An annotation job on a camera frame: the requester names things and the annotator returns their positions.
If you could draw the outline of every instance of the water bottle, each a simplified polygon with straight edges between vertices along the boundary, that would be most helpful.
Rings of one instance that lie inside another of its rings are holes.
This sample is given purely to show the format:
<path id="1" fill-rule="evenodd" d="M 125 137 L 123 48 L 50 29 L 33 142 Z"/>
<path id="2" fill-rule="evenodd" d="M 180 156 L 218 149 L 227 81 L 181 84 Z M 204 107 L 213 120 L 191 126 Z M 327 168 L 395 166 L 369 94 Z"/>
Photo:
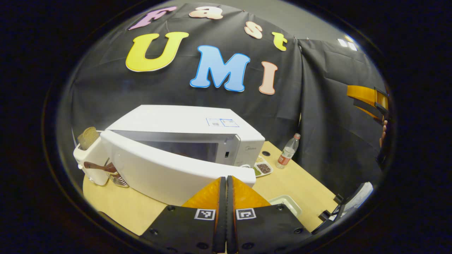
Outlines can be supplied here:
<path id="1" fill-rule="evenodd" d="M 287 163 L 290 161 L 292 156 L 295 154 L 295 151 L 298 148 L 298 141 L 300 140 L 300 134 L 295 133 L 293 135 L 293 138 L 287 142 L 286 146 L 284 147 L 284 150 L 282 151 L 281 156 L 278 159 L 278 162 L 276 163 L 276 167 L 279 169 L 283 169 Z"/>

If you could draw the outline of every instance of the wooden table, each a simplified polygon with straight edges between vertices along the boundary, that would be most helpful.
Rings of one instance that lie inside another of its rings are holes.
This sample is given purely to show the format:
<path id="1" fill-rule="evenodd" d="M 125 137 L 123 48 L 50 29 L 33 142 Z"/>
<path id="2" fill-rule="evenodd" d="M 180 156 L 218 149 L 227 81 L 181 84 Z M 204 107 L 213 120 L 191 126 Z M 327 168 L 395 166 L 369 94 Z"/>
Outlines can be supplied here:
<path id="1" fill-rule="evenodd" d="M 270 156 L 261 156 L 273 167 L 269 175 L 256 178 L 253 189 L 267 200 L 281 195 L 289 195 L 300 206 L 302 212 L 298 220 L 308 231 L 313 231 L 322 220 L 318 216 L 324 211 L 333 212 L 337 204 L 335 195 L 319 181 L 307 173 L 297 163 L 290 161 L 284 169 L 276 167 L 281 151 L 266 141 L 262 151 L 270 152 Z M 110 180 L 104 186 L 98 186 L 83 180 L 83 195 L 98 211 L 137 235 L 143 232 L 167 205 L 154 200 L 132 188 L 122 188 Z"/>

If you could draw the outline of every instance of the blue letter m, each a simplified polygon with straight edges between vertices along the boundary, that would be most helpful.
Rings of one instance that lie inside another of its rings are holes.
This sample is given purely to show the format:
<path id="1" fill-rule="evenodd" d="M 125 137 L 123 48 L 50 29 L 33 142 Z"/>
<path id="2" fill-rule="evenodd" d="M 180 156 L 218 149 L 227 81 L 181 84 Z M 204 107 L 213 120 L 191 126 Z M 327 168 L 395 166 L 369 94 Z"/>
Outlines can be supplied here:
<path id="1" fill-rule="evenodd" d="M 207 75 L 212 75 L 213 84 L 220 87 L 229 75 L 229 80 L 225 83 L 225 89 L 235 92 L 243 92 L 243 76 L 245 75 L 246 64 L 250 58 L 243 54 L 234 54 L 227 63 L 224 63 L 220 50 L 214 46 L 201 45 L 198 47 L 201 52 L 198 71 L 196 77 L 190 81 L 192 87 L 206 88 L 210 86 Z"/>

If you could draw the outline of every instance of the microwave label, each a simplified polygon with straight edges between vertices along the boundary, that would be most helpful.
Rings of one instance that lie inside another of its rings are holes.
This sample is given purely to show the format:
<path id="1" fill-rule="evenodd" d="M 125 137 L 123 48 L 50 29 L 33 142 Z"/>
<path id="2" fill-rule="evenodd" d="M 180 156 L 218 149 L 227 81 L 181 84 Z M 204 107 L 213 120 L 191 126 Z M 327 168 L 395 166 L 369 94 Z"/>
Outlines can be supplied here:
<path id="1" fill-rule="evenodd" d="M 213 127 L 238 127 L 232 119 L 206 118 L 207 124 Z"/>

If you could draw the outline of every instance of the beans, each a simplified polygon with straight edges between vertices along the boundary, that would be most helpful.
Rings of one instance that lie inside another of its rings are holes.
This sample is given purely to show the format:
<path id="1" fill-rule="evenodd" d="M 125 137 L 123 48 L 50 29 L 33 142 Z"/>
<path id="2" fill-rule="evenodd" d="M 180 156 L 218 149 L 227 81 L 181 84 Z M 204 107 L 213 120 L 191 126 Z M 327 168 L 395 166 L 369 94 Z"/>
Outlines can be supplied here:
<path id="1" fill-rule="evenodd" d="M 265 164 L 259 164 L 257 167 L 262 171 L 262 173 L 267 174 L 270 173 L 270 168 Z"/>
<path id="2" fill-rule="evenodd" d="M 259 172 L 259 170 L 257 170 L 257 168 L 253 167 L 253 169 L 254 169 L 254 174 L 255 175 L 262 175 L 262 173 Z"/>

